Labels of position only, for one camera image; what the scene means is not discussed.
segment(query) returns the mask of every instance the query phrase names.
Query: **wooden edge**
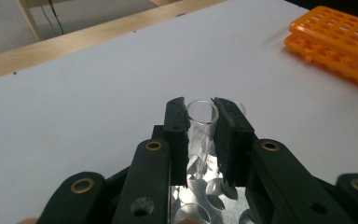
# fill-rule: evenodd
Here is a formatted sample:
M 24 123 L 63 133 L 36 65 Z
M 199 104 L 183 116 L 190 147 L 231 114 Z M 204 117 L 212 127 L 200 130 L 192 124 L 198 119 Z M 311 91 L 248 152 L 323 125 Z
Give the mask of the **wooden edge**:
M 149 2 L 153 3 L 154 5 L 158 7 L 162 7 L 165 5 L 168 5 L 173 2 L 177 2 L 178 0 L 149 0 Z
M 209 7 L 226 0 L 183 0 L 164 7 L 109 21 L 68 35 L 0 53 L 0 76 L 44 63 L 109 39 L 160 23 L 178 15 Z

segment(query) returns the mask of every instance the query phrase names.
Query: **reflective surface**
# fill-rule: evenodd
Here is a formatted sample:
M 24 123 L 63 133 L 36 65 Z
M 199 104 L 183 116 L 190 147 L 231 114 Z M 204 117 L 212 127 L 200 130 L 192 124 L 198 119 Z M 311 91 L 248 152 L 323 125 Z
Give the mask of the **reflective surface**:
M 187 170 L 195 178 L 202 178 L 206 168 L 208 154 L 213 145 L 213 134 L 219 113 L 216 106 L 206 100 L 193 101 L 186 107 L 190 128 L 188 129 L 188 156 L 190 158 Z
M 214 155 L 209 155 L 203 177 L 189 178 L 187 184 L 172 187 L 171 223 L 253 223 L 246 212 L 245 188 L 223 183 Z

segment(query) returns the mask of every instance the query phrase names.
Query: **clear glass tube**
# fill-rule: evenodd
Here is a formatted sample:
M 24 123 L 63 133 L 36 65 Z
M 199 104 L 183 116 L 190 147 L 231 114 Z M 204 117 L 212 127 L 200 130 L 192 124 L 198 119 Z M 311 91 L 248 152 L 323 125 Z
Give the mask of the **clear glass tube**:
M 193 101 L 186 107 L 190 120 L 188 129 L 188 178 L 202 178 L 213 144 L 214 129 L 219 118 L 217 107 L 209 101 Z

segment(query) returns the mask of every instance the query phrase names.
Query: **white table surface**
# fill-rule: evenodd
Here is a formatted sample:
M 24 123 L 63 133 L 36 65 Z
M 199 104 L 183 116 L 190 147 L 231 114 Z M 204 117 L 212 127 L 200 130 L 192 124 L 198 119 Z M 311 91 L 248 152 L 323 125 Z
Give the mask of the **white table surface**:
M 283 44 L 306 11 L 228 0 L 0 77 L 0 223 L 38 217 L 70 175 L 130 165 L 179 96 L 242 102 L 260 138 L 327 182 L 358 173 L 358 87 Z

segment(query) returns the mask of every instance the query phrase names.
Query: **orange plastic rack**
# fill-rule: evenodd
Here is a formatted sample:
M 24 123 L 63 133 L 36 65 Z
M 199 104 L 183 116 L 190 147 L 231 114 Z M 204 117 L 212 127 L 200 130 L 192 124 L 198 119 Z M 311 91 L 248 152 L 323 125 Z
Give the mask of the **orange plastic rack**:
M 316 7 L 292 22 L 284 44 L 308 63 L 358 83 L 358 18 Z

